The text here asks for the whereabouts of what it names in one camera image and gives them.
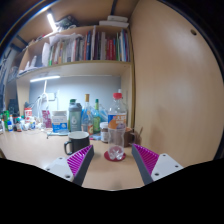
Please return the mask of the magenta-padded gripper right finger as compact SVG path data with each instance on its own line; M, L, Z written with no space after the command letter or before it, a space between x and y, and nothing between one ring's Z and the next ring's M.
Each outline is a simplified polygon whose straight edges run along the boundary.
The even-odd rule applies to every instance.
M168 154L158 155L137 144L132 145L132 155L145 185L182 169L182 166Z

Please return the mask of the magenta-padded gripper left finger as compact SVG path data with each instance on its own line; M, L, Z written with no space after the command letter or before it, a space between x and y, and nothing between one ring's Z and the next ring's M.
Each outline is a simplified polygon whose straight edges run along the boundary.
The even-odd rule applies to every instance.
M45 170L81 186L93 156L94 147L90 145L67 158L58 157Z

